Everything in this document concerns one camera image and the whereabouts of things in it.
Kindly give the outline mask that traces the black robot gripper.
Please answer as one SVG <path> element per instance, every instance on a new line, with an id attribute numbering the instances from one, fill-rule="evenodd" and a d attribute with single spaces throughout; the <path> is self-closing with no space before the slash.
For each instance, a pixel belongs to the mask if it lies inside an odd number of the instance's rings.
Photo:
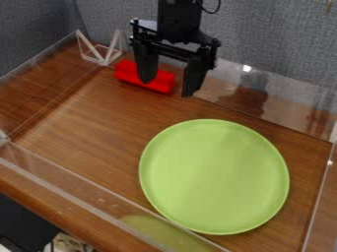
<path id="1" fill-rule="evenodd" d="M 157 77 L 159 57 L 166 56 L 187 63 L 182 97 L 201 89 L 221 47 L 220 40 L 201 29 L 202 14 L 216 14 L 220 7 L 217 2 L 216 9 L 209 10 L 203 0 L 158 0 L 155 20 L 130 20 L 137 73 L 146 84 Z"/>

